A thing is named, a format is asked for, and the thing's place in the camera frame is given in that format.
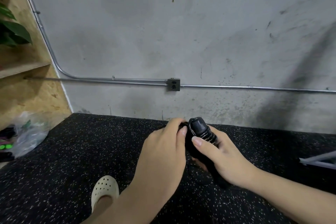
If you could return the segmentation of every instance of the curved metal pipe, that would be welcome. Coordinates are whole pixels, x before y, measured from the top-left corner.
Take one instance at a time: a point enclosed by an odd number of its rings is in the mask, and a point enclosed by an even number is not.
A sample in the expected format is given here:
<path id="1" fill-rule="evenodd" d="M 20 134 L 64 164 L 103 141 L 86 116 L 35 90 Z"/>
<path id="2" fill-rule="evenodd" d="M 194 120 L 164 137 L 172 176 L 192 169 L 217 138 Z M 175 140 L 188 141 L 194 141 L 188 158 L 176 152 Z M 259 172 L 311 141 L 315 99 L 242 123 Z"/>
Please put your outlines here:
<path id="1" fill-rule="evenodd" d="M 136 79 L 136 78 L 91 78 L 91 77 L 79 77 L 64 71 L 59 65 L 55 53 L 51 47 L 48 36 L 44 30 L 42 22 L 40 20 L 40 12 L 36 10 L 36 6 L 33 0 L 28 0 L 30 6 L 33 10 L 38 27 L 40 28 L 41 34 L 44 41 L 49 49 L 51 58 L 55 64 L 55 67 L 69 78 L 29 78 L 29 79 L 45 79 L 53 81 L 68 81 L 68 82 L 98 82 L 98 83 L 115 83 L 115 84 L 129 84 L 129 85 L 148 85 L 148 86 L 166 86 L 166 79 Z M 181 84 L 182 88 L 212 88 L 212 89 L 228 89 L 228 90 L 274 90 L 274 91 L 285 91 L 285 92 L 302 92 L 302 93 L 327 93 L 336 94 L 334 90 L 310 90 L 310 89 L 286 89 L 286 88 L 272 88 L 272 87 L 254 87 L 254 86 L 220 86 L 220 85 L 193 85 L 193 84 Z"/>

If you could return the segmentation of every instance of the plastic bag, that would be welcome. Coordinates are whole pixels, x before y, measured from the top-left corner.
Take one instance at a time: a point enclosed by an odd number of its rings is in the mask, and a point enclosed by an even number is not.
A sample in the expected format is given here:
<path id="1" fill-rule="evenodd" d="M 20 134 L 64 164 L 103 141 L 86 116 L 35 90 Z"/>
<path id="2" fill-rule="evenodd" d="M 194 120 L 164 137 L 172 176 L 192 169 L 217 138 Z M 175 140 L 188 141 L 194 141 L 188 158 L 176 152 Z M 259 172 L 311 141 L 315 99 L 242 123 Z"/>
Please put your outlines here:
<path id="1" fill-rule="evenodd" d="M 15 125 L 17 139 L 10 151 L 15 158 L 32 151 L 48 135 L 50 124 L 40 113 L 23 112 L 12 122 Z"/>

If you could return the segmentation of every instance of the concrete wall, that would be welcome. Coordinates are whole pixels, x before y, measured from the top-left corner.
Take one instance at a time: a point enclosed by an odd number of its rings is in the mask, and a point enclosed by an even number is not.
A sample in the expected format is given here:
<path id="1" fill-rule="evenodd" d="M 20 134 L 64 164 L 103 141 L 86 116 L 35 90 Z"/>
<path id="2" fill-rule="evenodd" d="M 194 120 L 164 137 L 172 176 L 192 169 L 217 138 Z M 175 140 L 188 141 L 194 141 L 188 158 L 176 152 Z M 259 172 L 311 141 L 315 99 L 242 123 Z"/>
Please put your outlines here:
<path id="1" fill-rule="evenodd" d="M 34 0 L 77 76 L 336 90 L 336 0 Z M 74 111 L 336 133 L 336 95 L 68 83 Z"/>

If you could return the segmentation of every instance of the wooden bookcase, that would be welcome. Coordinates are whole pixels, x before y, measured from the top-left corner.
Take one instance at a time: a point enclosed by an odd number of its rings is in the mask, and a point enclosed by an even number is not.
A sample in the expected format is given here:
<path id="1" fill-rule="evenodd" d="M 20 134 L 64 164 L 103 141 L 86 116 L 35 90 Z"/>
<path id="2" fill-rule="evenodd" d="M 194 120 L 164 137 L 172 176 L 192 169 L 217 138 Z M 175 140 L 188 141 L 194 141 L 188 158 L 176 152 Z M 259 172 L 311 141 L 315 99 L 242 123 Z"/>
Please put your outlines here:
<path id="1" fill-rule="evenodd" d="M 30 33 L 33 44 L 0 45 L 0 129 L 23 111 L 68 116 L 71 111 L 60 82 L 26 80 L 28 76 L 56 78 L 51 57 L 28 0 L 0 0 Z"/>

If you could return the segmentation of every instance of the fingernail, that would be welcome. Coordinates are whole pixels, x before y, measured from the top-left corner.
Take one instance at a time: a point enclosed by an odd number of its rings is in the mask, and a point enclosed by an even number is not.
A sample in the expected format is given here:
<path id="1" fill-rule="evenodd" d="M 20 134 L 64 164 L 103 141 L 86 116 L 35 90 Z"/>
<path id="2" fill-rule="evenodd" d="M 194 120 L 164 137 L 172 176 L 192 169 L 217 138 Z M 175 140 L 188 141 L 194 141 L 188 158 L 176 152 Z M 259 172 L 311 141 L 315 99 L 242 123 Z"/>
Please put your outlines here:
<path id="1" fill-rule="evenodd" d="M 181 128 L 181 133 L 185 136 L 187 134 L 187 126 Z"/>
<path id="2" fill-rule="evenodd" d="M 201 146 L 201 145 L 202 145 L 202 141 L 203 141 L 203 139 L 202 139 L 202 138 L 199 138 L 199 137 L 197 137 L 197 136 L 193 136 L 193 137 L 191 138 L 191 141 L 192 141 L 195 145 L 197 145 L 197 146 Z"/>

